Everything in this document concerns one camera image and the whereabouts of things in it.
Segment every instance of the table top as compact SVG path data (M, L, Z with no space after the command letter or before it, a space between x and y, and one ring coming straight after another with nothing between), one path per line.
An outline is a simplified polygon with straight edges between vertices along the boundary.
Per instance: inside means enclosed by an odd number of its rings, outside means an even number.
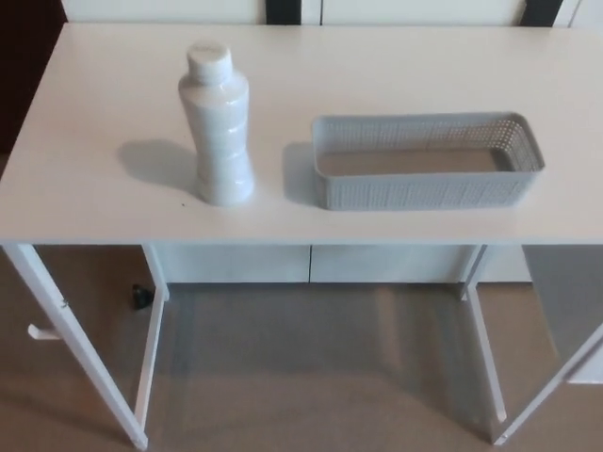
M185 51L223 40L251 86L257 182L219 208L193 191L177 94ZM516 111L546 169L516 207L316 206L320 115ZM568 29L66 24L0 182L0 241L603 243L603 41Z

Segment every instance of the floor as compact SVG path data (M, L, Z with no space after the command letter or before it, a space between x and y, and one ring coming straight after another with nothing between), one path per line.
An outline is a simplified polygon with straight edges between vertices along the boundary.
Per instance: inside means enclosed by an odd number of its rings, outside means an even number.
M136 248L40 249L130 403L150 311ZM166 305L147 429L152 451L497 450L482 437L454 288L179 285ZM529 285L480 287L503 393L517 412L557 365ZM0 254L0 450L133 450ZM603 387L564 385L499 450L599 451Z

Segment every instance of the white metal frame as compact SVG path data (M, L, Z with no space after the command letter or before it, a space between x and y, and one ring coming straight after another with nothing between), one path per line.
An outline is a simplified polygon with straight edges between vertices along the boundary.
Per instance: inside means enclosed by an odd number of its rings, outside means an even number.
M31 325L28 329L29 334L38 340L62 339L65 341L74 357L84 368L96 390L132 440L134 446L140 450L146 449L149 441L144 428L155 370L155 356L164 303L170 297L163 269L154 246L151 244L142 245L155 284L155 297L140 371L136 407L133 411L123 398L115 381L90 343L88 336L77 322L69 304L60 293L34 247L29 244L7 244L3 245L3 248L55 328L53 331L44 331ZM491 414L491 420L496 418L498 426L504 428L502 433L494 437L493 440L494 444L500 445L504 444L523 425L543 401L569 376L573 369L586 359L597 344L603 341L603 325L563 365L522 412L513 419L507 419L496 365L477 292L477 284L487 264L490 250L491 248L487 245L480 245L470 252L461 277L463 287L459 298L461 302L466 303L473 325L477 358L481 364L482 390L488 405L487 408Z
M34 247L29 244L8 244L3 245L2 248L56 329L55 331L44 331L30 325L29 334L38 340L62 339L84 368L92 384L134 446L137 449L145 450L149 440L144 432L144 426L153 382L161 316L164 301L169 297L168 286L163 278L161 265L153 246L143 246L155 283L155 298L134 411L123 398L114 379L96 353L88 336L73 315L69 303L60 293Z

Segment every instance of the white cabinet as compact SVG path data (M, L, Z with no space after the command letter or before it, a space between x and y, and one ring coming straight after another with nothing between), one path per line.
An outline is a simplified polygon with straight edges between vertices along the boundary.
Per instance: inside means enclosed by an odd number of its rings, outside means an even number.
M168 283L307 283L310 247L157 245Z
M454 283L471 247L314 246L313 283Z
M456 283L463 277L472 247L314 246L313 283ZM484 282L529 282L521 247L495 247Z
M63 0L70 22L262 24L264 0Z
M322 23L513 25L524 0L323 0Z
M457 245L157 246L170 283L456 283L473 247ZM495 247L481 280L529 282L521 247Z

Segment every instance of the plastic bottle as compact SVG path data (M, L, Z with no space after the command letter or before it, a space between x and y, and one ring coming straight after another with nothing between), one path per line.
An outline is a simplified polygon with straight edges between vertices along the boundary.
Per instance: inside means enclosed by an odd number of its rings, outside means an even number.
M249 84L218 42L196 42L187 60L178 90L197 148L197 191L214 205L243 202L254 186L247 154Z

